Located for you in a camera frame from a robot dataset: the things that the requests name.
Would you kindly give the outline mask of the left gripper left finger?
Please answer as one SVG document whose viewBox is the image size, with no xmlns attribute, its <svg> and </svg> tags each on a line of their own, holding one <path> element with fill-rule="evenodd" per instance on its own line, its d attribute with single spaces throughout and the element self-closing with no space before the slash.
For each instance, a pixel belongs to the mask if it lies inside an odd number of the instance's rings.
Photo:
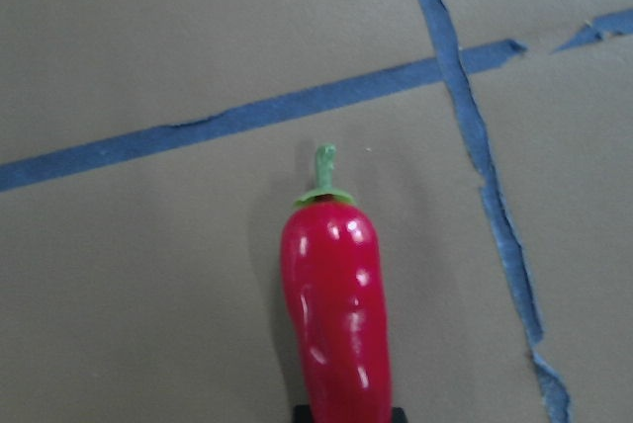
<svg viewBox="0 0 633 423">
<path fill-rule="evenodd" d="M 293 408 L 293 423 L 314 423 L 311 408 L 307 404 L 296 405 Z"/>
</svg>

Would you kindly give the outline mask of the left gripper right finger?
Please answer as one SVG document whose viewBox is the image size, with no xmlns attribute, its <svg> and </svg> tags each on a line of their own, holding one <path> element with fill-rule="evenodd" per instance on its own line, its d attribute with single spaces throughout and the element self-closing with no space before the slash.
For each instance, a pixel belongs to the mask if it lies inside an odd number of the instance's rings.
<svg viewBox="0 0 633 423">
<path fill-rule="evenodd" d="M 407 423 L 407 415 L 403 408 L 401 407 L 393 407 L 392 408 L 392 423 Z"/>
</svg>

